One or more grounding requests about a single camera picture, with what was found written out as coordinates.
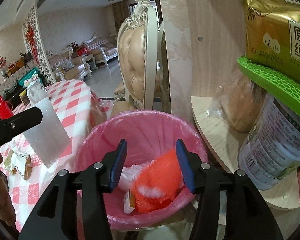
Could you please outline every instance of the red and white tablecloth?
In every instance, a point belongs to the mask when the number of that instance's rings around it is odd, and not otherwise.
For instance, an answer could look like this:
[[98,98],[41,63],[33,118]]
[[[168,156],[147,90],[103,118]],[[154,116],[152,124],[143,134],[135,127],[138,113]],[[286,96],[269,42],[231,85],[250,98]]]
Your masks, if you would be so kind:
[[[46,89],[49,93],[50,102],[70,138],[70,143],[50,168],[46,168],[32,150],[30,156],[33,168],[28,180],[24,180],[18,173],[9,174],[1,164],[0,171],[8,176],[9,194],[16,210],[16,226],[19,231],[21,231],[39,197],[58,171],[67,169],[72,172],[78,147],[93,127],[109,118],[113,108],[113,102],[102,101],[82,81],[62,81],[50,85]],[[29,107],[30,104],[28,106],[21,104],[13,113],[20,113]],[[26,145],[25,137],[20,134],[11,142],[1,146],[0,153],[2,153],[4,160],[13,141],[17,143],[20,150]]]

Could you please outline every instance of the tiled floor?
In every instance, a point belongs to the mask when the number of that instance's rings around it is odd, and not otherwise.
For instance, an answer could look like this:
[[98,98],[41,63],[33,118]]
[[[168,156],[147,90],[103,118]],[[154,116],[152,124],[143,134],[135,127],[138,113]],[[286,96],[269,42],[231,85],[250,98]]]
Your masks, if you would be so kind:
[[92,88],[99,98],[113,98],[113,92],[122,81],[117,58],[108,61],[108,66],[92,71],[92,77],[86,84]]

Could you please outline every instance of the human hand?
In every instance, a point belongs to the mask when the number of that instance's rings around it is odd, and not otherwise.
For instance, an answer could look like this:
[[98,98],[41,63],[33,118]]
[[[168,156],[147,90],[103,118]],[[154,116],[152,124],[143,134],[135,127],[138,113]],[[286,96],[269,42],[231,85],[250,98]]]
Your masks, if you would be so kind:
[[7,186],[4,180],[0,177],[0,219],[7,223],[8,226],[15,227],[16,212],[12,205],[11,197],[9,195]]

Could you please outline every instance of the trash can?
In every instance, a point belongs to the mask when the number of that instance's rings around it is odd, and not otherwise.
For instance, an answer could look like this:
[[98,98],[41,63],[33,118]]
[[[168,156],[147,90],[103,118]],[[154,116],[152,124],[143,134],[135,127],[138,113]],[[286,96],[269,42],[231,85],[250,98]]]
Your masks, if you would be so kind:
[[[135,110],[120,113],[96,126],[78,149],[74,171],[85,170],[93,163],[100,162],[105,153],[116,149],[122,138],[128,145],[125,167],[157,159],[175,148],[180,138],[188,151],[197,153],[203,162],[208,161],[204,142],[192,125],[164,112]],[[134,211],[127,215],[123,213],[124,194],[116,188],[104,197],[111,229],[131,230],[151,226],[173,215],[194,198],[184,186],[168,207],[149,213]]]

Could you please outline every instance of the vase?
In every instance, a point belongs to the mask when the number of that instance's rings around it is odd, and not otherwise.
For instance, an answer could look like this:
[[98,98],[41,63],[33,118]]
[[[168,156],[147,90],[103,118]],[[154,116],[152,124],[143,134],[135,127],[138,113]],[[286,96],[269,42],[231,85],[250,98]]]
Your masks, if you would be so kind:
[[4,66],[0,69],[0,74],[3,77],[4,81],[8,79],[8,74],[7,74],[8,69],[9,68],[7,66]]

